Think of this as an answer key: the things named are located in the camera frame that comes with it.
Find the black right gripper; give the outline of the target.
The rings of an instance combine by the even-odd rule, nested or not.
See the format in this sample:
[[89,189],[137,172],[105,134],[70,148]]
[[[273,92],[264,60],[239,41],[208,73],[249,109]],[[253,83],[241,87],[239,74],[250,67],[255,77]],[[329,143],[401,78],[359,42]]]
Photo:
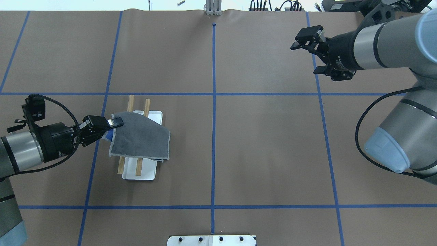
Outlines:
[[317,66],[314,75],[325,75],[332,81],[350,80],[357,71],[354,57],[356,36],[357,32],[351,31],[327,38],[323,26],[306,27],[295,36],[291,50],[305,49],[320,58],[324,65]]

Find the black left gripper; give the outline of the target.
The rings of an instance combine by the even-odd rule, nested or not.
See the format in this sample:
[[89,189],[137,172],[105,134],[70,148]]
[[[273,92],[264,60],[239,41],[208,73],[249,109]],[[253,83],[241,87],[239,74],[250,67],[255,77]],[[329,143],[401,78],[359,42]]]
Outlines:
[[47,163],[73,153],[76,146],[87,146],[101,139],[111,128],[124,125],[122,118],[105,119],[87,115],[83,123],[68,127],[55,123],[35,128],[35,136],[42,150],[42,162]]

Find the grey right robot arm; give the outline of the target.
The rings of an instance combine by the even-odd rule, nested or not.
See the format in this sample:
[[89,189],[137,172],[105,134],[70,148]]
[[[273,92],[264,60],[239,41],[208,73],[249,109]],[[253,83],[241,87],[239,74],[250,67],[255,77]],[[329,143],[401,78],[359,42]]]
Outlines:
[[[314,75],[334,82],[351,80],[358,71],[410,72],[409,87],[386,92],[368,106],[355,127],[355,145],[364,159],[385,171],[436,185],[436,9],[398,17],[380,4],[350,32],[325,37],[323,26],[301,29],[291,50],[304,49],[322,66]],[[365,116],[382,100],[398,103],[362,145]]]

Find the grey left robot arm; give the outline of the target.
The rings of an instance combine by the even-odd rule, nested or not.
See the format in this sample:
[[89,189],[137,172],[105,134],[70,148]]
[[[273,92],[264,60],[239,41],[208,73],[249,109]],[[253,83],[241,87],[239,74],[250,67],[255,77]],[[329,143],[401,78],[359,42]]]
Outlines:
[[28,131],[14,133],[22,126],[9,129],[1,137],[1,245],[21,246],[28,234],[12,188],[10,177],[41,172],[56,167],[72,157],[79,145],[87,146],[106,132],[123,126],[120,117],[105,119],[88,115],[83,123],[66,126],[55,123],[38,126],[28,119]]

